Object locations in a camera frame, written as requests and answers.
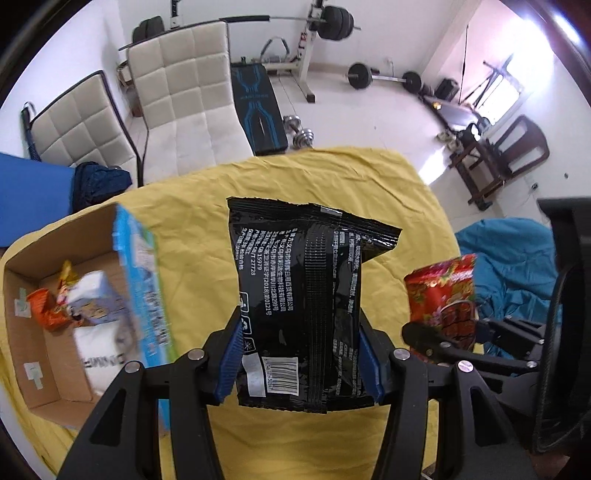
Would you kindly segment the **red snack bag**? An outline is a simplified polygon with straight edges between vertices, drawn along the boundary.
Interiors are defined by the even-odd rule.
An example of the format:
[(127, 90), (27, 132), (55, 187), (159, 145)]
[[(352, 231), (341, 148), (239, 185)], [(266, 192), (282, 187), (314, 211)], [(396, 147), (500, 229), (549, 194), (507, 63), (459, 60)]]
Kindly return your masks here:
[(410, 321), (435, 328), (468, 351), (476, 343), (476, 259), (463, 255), (405, 277)]

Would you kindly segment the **white soft pouch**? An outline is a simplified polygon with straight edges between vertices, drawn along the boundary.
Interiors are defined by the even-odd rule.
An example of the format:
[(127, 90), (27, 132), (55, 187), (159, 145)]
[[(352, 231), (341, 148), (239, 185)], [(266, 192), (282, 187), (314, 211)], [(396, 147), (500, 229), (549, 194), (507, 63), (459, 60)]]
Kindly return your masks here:
[(102, 396), (129, 361), (139, 359), (132, 328), (118, 320), (73, 329), (73, 338), (90, 388)]

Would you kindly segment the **light blue tissue pack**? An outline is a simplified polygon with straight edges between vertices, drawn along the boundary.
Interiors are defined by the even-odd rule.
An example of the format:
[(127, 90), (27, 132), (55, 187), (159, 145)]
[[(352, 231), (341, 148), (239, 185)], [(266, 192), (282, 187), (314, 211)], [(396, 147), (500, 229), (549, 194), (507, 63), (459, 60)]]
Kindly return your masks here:
[(128, 319), (126, 301), (102, 270), (91, 271), (80, 278), (69, 292), (66, 307), (73, 318), (91, 325)]

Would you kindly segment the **black snack bag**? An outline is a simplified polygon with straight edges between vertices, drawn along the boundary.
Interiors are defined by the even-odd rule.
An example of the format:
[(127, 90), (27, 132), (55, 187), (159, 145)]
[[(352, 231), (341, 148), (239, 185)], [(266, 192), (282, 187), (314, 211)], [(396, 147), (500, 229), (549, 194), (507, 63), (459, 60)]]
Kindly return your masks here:
[(228, 198), (238, 273), (244, 407), (328, 413), (371, 407), (391, 389), (361, 308), (363, 263), (401, 229), (318, 204)]

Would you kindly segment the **orange snack bag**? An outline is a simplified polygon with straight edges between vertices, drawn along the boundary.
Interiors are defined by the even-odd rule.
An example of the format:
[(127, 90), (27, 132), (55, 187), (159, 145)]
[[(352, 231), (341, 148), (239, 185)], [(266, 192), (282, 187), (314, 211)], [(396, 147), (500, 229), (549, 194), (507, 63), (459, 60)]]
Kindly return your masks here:
[(64, 307), (57, 303), (55, 296), (47, 288), (33, 291), (27, 295), (26, 300), (31, 307), (32, 318), (46, 331), (56, 331), (71, 323)]

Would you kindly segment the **yellow snack bag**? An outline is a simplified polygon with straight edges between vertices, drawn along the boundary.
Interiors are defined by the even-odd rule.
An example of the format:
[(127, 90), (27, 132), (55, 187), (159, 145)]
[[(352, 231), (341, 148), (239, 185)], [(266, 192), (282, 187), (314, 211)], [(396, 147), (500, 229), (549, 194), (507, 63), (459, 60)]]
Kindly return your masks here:
[(67, 304), (69, 292), (78, 281), (79, 276), (72, 263), (69, 260), (65, 260), (59, 275), (57, 287), (56, 302), (59, 306), (65, 306)]

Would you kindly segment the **teal blanket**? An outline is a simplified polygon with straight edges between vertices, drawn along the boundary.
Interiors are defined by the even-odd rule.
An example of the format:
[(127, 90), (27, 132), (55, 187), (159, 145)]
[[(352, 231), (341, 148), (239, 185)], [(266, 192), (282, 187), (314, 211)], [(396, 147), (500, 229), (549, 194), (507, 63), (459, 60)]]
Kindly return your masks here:
[(462, 254), (474, 254), (478, 315), (545, 324), (558, 277), (551, 229), (526, 218), (491, 218), (456, 233)]

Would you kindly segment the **cardboard box blue print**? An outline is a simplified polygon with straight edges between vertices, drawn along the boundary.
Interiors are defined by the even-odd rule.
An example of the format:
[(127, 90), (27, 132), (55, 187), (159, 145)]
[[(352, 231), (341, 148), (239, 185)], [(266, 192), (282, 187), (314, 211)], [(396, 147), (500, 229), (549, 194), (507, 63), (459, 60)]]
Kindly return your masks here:
[(3, 280), (16, 382), (37, 416), (78, 429), (126, 363), (177, 357), (155, 237), (120, 204), (41, 233)]

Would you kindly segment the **yellow tablecloth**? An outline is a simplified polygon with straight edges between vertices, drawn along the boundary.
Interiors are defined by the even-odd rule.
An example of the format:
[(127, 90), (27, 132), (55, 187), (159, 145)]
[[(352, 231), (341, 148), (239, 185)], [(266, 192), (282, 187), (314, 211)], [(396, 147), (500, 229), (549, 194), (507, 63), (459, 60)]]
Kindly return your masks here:
[[(112, 250), (115, 203), (155, 237), (164, 311), (176, 359), (204, 345), (238, 305), (228, 197), (280, 199), (344, 210), (402, 229), (398, 245), (362, 267), (362, 309), (403, 345), (404, 277), (460, 255), (438, 199), (400, 154), (341, 147), (252, 157), (130, 190), (17, 241), (1, 258), (1, 384), (24, 435), (57, 474), (98, 401), (71, 330), (47, 332), (15, 311), (38, 288), (55, 291), (65, 260), (82, 275), (104, 270), (129, 297)], [(370, 479), (389, 408), (329, 414), (238, 406), (235, 393), (209, 419), (225, 479)]]

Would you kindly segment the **dark wooden chair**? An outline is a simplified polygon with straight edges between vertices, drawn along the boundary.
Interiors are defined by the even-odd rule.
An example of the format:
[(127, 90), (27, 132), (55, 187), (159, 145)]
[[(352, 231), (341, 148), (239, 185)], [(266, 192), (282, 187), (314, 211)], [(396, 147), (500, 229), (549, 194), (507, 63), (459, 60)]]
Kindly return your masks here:
[[(490, 200), (498, 190), (519, 176), (543, 164), (550, 157), (547, 138), (542, 129), (529, 117), (520, 115), (494, 143), (487, 138), (473, 139), (457, 154), (451, 156), (455, 169), (471, 197), (469, 205), (481, 212), (488, 210)], [(485, 165), (492, 179), (478, 187), (471, 172)]]

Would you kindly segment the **dark blue cloth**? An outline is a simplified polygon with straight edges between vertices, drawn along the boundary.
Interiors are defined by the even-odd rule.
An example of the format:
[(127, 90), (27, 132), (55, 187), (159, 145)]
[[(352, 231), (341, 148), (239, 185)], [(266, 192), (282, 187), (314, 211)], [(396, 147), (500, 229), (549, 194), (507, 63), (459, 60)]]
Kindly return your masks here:
[(132, 186), (131, 175), (118, 167), (106, 167), (96, 162), (77, 165), (71, 184), (71, 212), (77, 213), (124, 193)]

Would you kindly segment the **black treadmill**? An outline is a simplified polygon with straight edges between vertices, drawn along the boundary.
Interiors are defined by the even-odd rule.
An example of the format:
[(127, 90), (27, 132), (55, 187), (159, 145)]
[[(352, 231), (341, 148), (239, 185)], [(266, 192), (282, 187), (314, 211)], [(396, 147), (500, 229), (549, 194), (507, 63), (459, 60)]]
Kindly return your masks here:
[(483, 135), (492, 124), (471, 106), (458, 103), (459, 83), (450, 78), (441, 81), (436, 89), (423, 83), (419, 98), (436, 116), (443, 130), (450, 135), (466, 137), (468, 133), (476, 137)]

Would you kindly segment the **chrome dumbbell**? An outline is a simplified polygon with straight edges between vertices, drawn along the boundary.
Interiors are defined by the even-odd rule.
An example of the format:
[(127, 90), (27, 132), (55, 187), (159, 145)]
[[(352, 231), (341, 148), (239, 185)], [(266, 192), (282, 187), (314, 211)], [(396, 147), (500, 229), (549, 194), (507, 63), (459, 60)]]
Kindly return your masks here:
[(283, 117), (284, 130), (291, 136), (291, 147), (301, 150), (314, 147), (315, 133), (310, 128), (301, 126), (301, 118), (297, 115)]

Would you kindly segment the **blue mat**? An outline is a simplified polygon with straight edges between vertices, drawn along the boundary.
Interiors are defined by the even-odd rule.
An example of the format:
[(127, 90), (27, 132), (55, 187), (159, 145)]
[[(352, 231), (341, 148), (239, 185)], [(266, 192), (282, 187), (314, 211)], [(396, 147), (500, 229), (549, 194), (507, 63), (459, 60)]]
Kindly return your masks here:
[(73, 177), (72, 168), (2, 153), (1, 247), (68, 216)]

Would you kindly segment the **black blue weight bench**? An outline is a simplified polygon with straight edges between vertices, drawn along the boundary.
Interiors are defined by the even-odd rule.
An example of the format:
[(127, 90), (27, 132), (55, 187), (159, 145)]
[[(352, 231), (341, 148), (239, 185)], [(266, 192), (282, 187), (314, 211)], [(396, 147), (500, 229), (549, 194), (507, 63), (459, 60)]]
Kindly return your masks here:
[(283, 116), (269, 74), (262, 64), (230, 65), (235, 110), (252, 152), (256, 156), (287, 150)]

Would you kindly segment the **floor barbell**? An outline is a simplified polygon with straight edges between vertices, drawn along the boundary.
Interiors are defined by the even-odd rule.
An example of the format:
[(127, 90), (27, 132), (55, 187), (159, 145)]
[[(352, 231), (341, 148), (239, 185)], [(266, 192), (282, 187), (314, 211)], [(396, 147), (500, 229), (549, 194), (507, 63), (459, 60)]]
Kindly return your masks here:
[(374, 81), (402, 84), (404, 89), (413, 94), (419, 94), (423, 87), (421, 76), (414, 71), (407, 71), (402, 77), (376, 74), (372, 68), (363, 63), (355, 63), (346, 72), (349, 85), (356, 90), (367, 89)]

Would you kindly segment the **white padded chair far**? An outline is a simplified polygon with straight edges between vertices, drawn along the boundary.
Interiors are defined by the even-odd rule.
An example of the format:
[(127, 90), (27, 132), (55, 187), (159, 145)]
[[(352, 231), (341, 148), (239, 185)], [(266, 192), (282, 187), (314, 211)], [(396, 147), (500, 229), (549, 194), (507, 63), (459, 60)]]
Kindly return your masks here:
[(63, 92), (31, 120), (32, 141), (40, 160), (66, 167), (96, 162), (120, 168), (132, 186), (143, 185), (142, 160), (102, 70)]

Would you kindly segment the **white padded chair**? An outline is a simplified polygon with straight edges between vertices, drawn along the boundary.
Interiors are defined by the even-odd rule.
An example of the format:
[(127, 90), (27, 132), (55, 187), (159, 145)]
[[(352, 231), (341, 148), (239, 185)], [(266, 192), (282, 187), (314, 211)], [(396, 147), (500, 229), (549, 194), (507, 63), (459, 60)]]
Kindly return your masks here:
[(96, 162), (120, 168), (132, 186), (143, 185), (142, 160), (102, 70), (63, 92), (31, 120), (32, 141), (40, 160), (66, 167)]
[(187, 26), (131, 45), (147, 140), (143, 183), (252, 157), (233, 101), (228, 26)]

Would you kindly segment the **white barbell rack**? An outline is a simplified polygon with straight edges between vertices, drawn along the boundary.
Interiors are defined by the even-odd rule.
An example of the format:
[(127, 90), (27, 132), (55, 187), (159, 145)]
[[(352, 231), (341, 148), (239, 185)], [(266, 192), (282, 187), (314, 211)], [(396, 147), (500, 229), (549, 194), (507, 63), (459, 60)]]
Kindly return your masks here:
[(301, 30), (300, 39), (297, 42), (294, 55), (291, 55), (287, 51), (284, 59), (279, 62), (263, 60), (267, 48), (270, 47), (270, 44), (274, 40), (272, 38), (264, 44), (263, 50), (259, 54), (259, 59), (257, 59), (257, 62), (262, 63), (266, 67), (267, 73), (269, 74), (271, 72), (276, 72), (277, 75), (281, 73), (289, 74), (295, 83), (297, 83), (308, 104), (315, 104), (315, 93), (308, 86), (308, 71), (311, 67), (312, 50), (314, 50), (315, 40), (318, 39), (318, 25), (322, 21), (324, 4), (325, 2), (322, 0), (311, 2), (311, 7), (308, 9), (308, 19), (305, 20), (304, 29)]

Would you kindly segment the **white padded chair near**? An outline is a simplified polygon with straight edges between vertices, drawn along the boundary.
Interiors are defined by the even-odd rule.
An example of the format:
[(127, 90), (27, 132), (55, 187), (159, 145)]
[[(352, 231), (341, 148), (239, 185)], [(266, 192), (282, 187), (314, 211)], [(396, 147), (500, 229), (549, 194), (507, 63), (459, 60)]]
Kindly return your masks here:
[(143, 183), (252, 157), (233, 101), (228, 26), (187, 26), (131, 45), (147, 140)]

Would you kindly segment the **rack barbell with plates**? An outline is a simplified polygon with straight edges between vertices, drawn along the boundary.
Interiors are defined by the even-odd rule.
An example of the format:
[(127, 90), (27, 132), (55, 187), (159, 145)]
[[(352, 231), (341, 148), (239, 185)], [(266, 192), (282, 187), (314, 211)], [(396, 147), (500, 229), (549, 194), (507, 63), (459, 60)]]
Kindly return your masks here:
[[(304, 22), (311, 32), (315, 32), (324, 40), (341, 41), (349, 38), (353, 31), (360, 30), (356, 26), (353, 14), (344, 7), (325, 6), (322, 1), (311, 5), (311, 12), (307, 17), (294, 16), (270, 16), (270, 15), (242, 15), (221, 17), (214, 20), (207, 20), (194, 23), (197, 25), (207, 25), (216, 22), (226, 24), (242, 23), (269, 23), (272, 21), (294, 21)], [(155, 16), (142, 21), (132, 31), (132, 40), (129, 44), (120, 47), (120, 50), (129, 48), (131, 45), (138, 44), (147, 39), (162, 35), (165, 32), (163, 20), (160, 16)]]

